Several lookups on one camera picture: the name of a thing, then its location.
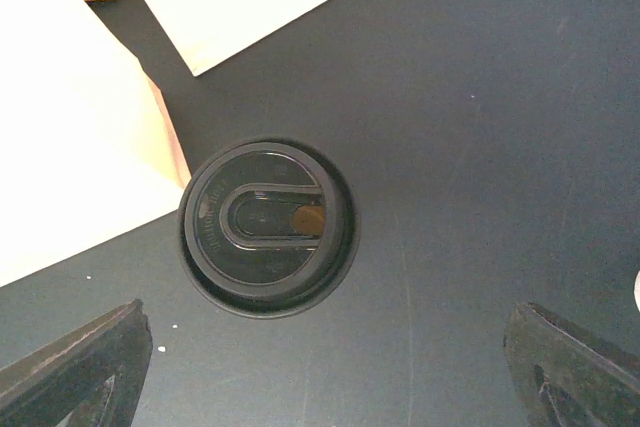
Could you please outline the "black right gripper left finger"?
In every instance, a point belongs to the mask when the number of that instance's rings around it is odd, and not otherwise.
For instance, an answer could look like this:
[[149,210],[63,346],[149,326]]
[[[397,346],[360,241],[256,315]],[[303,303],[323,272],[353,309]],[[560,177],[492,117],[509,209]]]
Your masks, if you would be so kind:
[[135,299],[1,369],[3,426],[130,426],[153,341]]

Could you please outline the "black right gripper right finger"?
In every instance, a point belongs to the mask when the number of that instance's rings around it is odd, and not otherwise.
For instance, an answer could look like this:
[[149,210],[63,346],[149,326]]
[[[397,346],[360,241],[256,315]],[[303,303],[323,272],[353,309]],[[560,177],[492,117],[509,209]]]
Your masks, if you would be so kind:
[[637,426],[639,357],[535,303],[518,303],[503,338],[531,426]]

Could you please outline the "black coffee cup lid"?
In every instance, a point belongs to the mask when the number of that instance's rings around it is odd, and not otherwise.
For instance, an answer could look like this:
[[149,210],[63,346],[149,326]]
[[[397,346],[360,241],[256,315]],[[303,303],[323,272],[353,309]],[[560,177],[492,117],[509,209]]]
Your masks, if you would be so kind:
[[181,265],[217,307],[252,319],[300,314],[345,279],[360,235],[332,159],[296,139],[229,145],[192,174],[177,211]]

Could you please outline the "beige kraft paper bag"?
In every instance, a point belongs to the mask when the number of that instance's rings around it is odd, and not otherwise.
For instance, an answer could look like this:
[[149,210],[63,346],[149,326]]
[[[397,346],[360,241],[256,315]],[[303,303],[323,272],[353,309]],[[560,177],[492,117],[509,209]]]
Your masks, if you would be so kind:
[[163,95],[84,0],[1,0],[1,281],[173,211]]

